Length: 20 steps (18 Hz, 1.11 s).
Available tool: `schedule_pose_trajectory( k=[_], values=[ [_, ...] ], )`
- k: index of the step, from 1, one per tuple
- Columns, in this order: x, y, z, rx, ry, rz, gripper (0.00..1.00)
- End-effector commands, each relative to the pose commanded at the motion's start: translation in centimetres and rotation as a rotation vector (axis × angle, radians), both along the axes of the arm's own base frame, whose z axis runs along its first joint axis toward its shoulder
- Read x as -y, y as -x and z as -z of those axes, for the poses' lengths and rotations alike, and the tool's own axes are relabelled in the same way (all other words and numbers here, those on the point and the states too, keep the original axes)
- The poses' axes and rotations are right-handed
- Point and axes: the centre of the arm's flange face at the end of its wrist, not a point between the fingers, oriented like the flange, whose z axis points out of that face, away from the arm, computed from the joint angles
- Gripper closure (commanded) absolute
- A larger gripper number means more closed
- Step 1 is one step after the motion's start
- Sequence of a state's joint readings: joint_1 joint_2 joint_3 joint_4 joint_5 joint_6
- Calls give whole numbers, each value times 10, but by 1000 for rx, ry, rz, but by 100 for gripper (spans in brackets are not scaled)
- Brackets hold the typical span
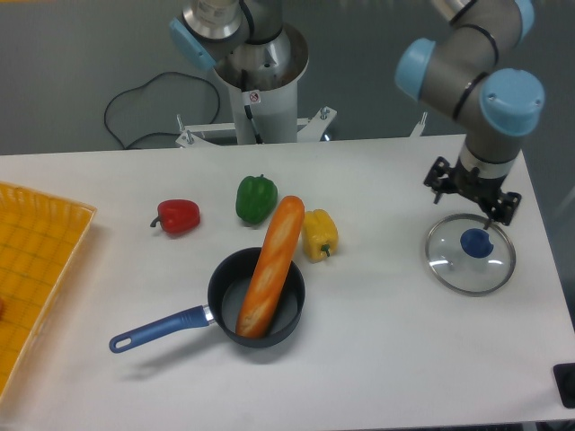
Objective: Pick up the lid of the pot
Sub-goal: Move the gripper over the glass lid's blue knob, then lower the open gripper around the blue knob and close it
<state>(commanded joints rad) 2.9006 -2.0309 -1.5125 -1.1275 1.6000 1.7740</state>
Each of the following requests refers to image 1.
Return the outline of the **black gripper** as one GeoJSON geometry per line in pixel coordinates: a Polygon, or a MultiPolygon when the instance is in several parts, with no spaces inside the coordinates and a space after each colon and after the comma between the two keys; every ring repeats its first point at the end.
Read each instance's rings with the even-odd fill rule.
{"type": "Polygon", "coordinates": [[[484,228],[488,229],[492,224],[510,226],[522,200],[519,193],[501,191],[505,179],[505,176],[480,177],[477,168],[468,171],[461,163],[453,170],[449,162],[439,156],[430,167],[424,185],[434,193],[434,203],[454,193],[476,203],[487,217],[484,228]]]}

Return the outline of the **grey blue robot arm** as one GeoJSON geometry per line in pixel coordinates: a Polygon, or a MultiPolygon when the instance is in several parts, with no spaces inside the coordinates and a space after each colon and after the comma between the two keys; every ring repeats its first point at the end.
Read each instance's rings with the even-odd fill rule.
{"type": "MultiPolygon", "coordinates": [[[[442,43],[419,39],[403,52],[396,86],[466,129],[457,162],[438,158],[424,183],[437,197],[473,201],[489,223],[510,224],[521,197],[502,190],[525,139],[536,128],[544,87],[530,73],[501,69],[500,57],[534,22],[528,1],[437,1],[452,28],[442,43]]],[[[314,137],[297,125],[297,83],[308,66],[303,36],[279,1],[192,1],[170,24],[178,50],[212,70],[229,91],[239,144],[314,137]]]]}

